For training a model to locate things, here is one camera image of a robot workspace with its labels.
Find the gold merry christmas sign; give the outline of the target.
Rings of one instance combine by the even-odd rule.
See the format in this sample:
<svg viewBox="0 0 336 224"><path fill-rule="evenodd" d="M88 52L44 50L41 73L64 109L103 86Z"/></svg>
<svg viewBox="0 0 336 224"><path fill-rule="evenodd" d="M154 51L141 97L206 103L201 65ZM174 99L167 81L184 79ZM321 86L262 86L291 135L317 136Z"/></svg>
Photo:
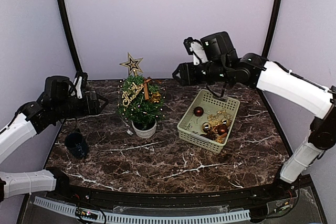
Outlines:
<svg viewBox="0 0 336 224"><path fill-rule="evenodd" d="M122 92L123 106L128 107L143 89L144 89L144 84L136 85L133 82L126 91Z"/></svg>

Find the brown ribbon cinnamon stick ornament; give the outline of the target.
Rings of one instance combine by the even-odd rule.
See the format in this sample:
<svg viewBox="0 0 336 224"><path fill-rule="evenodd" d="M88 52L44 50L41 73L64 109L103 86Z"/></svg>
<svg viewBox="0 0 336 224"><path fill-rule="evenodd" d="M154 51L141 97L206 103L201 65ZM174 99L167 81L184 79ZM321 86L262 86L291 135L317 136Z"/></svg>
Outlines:
<svg viewBox="0 0 336 224"><path fill-rule="evenodd" d="M152 79L150 77L144 78L144 98L146 101L150 102L151 93L159 92L159 86L156 84L151 85Z"/></svg>

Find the small green christmas tree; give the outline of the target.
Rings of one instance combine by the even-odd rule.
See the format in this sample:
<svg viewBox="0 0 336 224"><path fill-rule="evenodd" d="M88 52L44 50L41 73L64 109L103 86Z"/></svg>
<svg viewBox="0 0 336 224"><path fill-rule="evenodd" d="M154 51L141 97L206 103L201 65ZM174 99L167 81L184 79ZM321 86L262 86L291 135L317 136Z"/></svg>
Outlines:
<svg viewBox="0 0 336 224"><path fill-rule="evenodd" d="M150 138L155 134L157 122L162 118L164 95L159 83L155 80L150 82L151 85L156 84L159 86L159 92L161 94L160 103L150 103L146 101L144 98L144 90L142 90L128 107L124 107L122 104L122 92L126 91L133 82L136 85L143 84L144 78L142 75L130 75L121 81L118 110L124 120L131 122L131 126L138 137Z"/></svg>

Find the gold star tree topper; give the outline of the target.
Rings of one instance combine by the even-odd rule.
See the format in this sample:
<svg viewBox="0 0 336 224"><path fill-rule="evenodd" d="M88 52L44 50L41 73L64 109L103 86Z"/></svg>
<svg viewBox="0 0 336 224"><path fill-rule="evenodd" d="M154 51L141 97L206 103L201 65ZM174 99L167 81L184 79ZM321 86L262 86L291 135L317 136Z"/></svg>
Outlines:
<svg viewBox="0 0 336 224"><path fill-rule="evenodd" d="M138 76L139 73L143 74L143 70L140 67L140 63L143 58L134 59L132 55L127 53L127 61L120 63L121 66L126 67L128 69L128 75Z"/></svg>

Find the beige perforated plastic basket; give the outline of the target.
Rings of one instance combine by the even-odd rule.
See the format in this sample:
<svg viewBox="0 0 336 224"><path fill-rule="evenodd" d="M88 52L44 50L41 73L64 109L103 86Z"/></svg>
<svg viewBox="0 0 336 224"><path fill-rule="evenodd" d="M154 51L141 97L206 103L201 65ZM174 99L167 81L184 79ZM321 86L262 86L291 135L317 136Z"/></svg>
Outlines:
<svg viewBox="0 0 336 224"><path fill-rule="evenodd" d="M177 125L180 139L219 154L231 133L240 102L202 89Z"/></svg>

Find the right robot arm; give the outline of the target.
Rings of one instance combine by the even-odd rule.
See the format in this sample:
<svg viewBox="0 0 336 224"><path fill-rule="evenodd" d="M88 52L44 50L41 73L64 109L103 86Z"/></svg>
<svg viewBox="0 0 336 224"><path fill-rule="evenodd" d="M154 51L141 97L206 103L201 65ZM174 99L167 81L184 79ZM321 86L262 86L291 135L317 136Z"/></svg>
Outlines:
<svg viewBox="0 0 336 224"><path fill-rule="evenodd" d="M292 156L283 164L279 180L268 188L273 200L288 191L288 184L323 153L335 146L335 87L327 88L254 53L238 57L236 49L225 31L200 40L188 37L183 45L192 62L181 63L172 76L182 86L222 82L237 83L252 89L282 97L314 115L310 133Z"/></svg>

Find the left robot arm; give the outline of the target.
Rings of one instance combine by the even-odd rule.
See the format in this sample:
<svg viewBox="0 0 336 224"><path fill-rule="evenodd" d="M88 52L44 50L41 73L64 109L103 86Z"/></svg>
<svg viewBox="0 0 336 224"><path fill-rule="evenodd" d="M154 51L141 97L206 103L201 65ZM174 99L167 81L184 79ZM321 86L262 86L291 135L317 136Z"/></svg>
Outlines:
<svg viewBox="0 0 336 224"><path fill-rule="evenodd" d="M46 78L39 98L19 107L12 120L1 129L1 161L50 125L56 125L61 120L100 114L109 100L86 89L87 76L85 72L78 71L74 81L65 76ZM74 197L68 176L59 168L37 172L1 172L1 200L40 191L54 191L63 201Z"/></svg>

